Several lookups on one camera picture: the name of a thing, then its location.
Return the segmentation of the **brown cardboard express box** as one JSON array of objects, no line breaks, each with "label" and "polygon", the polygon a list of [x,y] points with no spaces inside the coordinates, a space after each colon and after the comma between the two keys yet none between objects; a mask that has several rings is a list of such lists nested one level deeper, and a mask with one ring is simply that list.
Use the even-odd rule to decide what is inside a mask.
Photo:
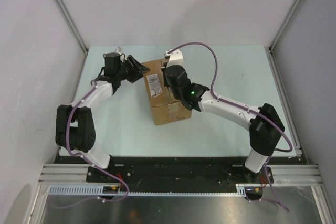
[{"label": "brown cardboard express box", "polygon": [[148,100],[155,125],[164,125],[191,118],[192,112],[182,106],[173,96],[171,90],[164,85],[161,68],[167,63],[166,59],[144,62],[150,69],[143,75]]}]

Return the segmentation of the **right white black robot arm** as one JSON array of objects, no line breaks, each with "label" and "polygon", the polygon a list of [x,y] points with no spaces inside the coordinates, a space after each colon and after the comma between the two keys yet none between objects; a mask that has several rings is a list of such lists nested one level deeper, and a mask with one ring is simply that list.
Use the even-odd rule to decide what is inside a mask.
[{"label": "right white black robot arm", "polygon": [[249,183],[259,179],[262,167],[276,150],[285,131],[275,108],[268,103],[257,107],[221,98],[210,88],[191,82],[180,65],[165,67],[162,72],[165,86],[187,110],[220,116],[249,132],[251,150],[243,164],[242,177]]}]

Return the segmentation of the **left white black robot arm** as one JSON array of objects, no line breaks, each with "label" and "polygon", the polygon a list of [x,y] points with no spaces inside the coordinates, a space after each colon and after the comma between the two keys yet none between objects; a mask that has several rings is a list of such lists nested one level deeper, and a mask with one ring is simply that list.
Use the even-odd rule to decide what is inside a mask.
[{"label": "left white black robot arm", "polygon": [[105,182],[115,178],[116,169],[109,165],[110,155],[96,143],[93,111],[112,97],[121,82],[135,83],[150,71],[134,59],[119,51],[103,54],[104,66],[91,80],[91,89],[79,101],[60,105],[56,112],[56,144],[65,148],[70,156],[81,157],[93,167],[99,167],[98,176]]}]

